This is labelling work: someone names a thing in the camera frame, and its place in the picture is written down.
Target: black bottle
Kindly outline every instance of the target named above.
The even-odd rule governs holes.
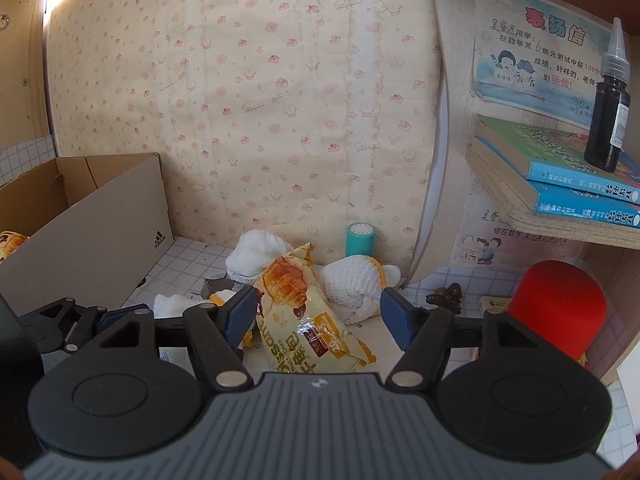
[[[600,70],[604,80],[596,87],[596,100],[584,150],[584,160],[592,166],[613,173],[625,136],[631,97],[626,92],[631,68],[625,53],[625,39],[619,18],[613,19],[607,53]]]

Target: pink flower pattern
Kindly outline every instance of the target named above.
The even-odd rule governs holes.
[[[49,30],[62,155],[161,153],[174,234],[231,247],[264,226],[313,237],[325,264],[363,220],[406,272],[433,156],[433,0],[64,0]]]

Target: red object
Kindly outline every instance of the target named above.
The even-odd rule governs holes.
[[[577,361],[600,332],[607,301],[586,272],[546,260],[525,273],[507,311]]]

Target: blue book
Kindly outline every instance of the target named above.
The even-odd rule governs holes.
[[[588,136],[478,116],[476,136],[527,180],[640,202],[640,169],[621,152],[614,173],[584,160]]]
[[[640,205],[588,191],[525,180],[487,142],[474,137],[471,150],[536,213],[640,227]]]

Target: brown cardboard box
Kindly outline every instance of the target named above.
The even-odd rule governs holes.
[[[0,264],[21,316],[71,296],[120,308],[171,246],[155,154],[63,157],[0,187],[0,231],[31,238]]]

